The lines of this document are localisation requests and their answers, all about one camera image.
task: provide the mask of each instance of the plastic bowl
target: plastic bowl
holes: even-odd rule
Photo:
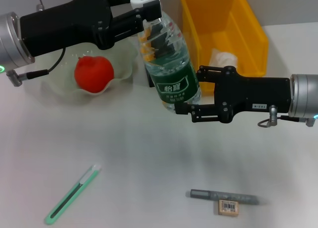
[[[34,71],[42,70],[53,65],[60,57],[62,50],[48,53],[36,58]],[[78,97],[83,95],[97,96],[104,93],[116,82],[127,79],[133,72],[133,62],[138,52],[129,39],[117,42],[108,50],[100,50],[91,43],[82,43],[66,48],[65,55],[60,64],[48,75],[43,77],[42,83],[60,97]],[[114,68],[115,78],[110,81],[105,89],[99,93],[91,93],[81,89],[74,78],[74,71],[79,57],[102,56],[107,58]]]

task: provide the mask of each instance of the bottle label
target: bottle label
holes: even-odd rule
[[[191,99],[199,88],[199,82],[190,61],[176,73],[166,76],[151,75],[151,78],[161,100],[169,104]]]

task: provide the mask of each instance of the silver motor cylinder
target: silver motor cylinder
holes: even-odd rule
[[[292,75],[291,94],[290,117],[318,117],[318,75]]]
[[[21,40],[20,20],[14,13],[0,15],[0,72],[34,62]]]

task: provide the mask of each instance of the yellow crate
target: yellow crate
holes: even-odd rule
[[[268,40],[246,0],[181,0],[183,35],[195,70],[208,66],[212,49],[238,57],[238,73],[266,74]],[[201,83],[203,95],[214,84]]]

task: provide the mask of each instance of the white wall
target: white wall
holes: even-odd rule
[[[43,0],[45,7],[53,7],[71,0]],[[0,13],[15,11],[19,16],[35,12],[38,0],[0,0]],[[318,21],[317,0],[248,0],[262,25]],[[180,24],[180,0],[162,0],[164,10]],[[128,10],[117,7],[114,14]]]

